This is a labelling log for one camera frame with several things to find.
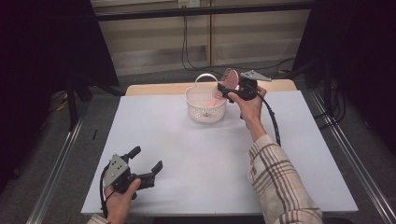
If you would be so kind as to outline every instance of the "woven plastic basket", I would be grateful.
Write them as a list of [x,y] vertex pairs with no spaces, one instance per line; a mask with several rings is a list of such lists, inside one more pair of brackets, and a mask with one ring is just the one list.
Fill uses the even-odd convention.
[[218,81],[211,74],[201,74],[195,79],[195,85],[186,89],[189,115],[195,121],[213,123],[224,117],[227,101],[214,97],[216,86],[200,86],[197,82],[201,77],[213,77]]

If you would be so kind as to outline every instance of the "basket handle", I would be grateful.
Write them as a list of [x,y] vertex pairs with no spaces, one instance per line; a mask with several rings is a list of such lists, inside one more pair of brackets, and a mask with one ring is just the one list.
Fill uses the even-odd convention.
[[213,77],[213,78],[216,80],[216,82],[218,82],[218,79],[217,79],[215,76],[213,76],[212,74],[203,73],[203,74],[199,75],[199,76],[195,79],[195,86],[197,85],[197,81],[198,81],[201,77]]

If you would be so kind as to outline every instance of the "person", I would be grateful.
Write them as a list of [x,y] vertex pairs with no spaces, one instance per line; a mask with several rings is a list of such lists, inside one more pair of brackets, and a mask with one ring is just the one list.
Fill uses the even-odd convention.
[[[263,97],[267,93],[260,86],[258,92]],[[250,171],[247,178],[259,197],[265,223],[322,223],[321,210],[306,192],[285,151],[267,134],[262,125],[262,99],[256,97],[244,101],[233,92],[228,96],[238,104],[242,119],[253,140],[248,152]],[[136,179],[124,195],[114,193],[107,200],[109,222],[125,223],[131,206],[131,197],[139,184],[139,180]],[[105,189],[106,196],[111,192],[111,189]]]

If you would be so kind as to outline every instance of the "sleeve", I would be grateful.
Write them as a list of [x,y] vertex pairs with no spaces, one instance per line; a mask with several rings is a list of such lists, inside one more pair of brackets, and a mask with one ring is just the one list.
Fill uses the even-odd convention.
[[265,223],[322,223],[315,205],[284,150],[269,135],[250,148],[248,179],[262,205]]
[[87,222],[87,224],[109,224],[104,217],[99,217],[98,215],[93,215],[90,220]]

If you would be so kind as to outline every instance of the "person's left hand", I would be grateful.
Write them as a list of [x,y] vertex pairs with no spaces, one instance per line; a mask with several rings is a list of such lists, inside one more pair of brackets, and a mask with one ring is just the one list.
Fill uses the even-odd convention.
[[132,196],[139,188],[140,182],[140,179],[135,179],[123,194],[119,192],[113,193],[113,186],[105,189],[105,195],[108,197],[106,204],[108,211],[107,220],[109,222],[112,224],[124,224],[126,222],[131,208]]

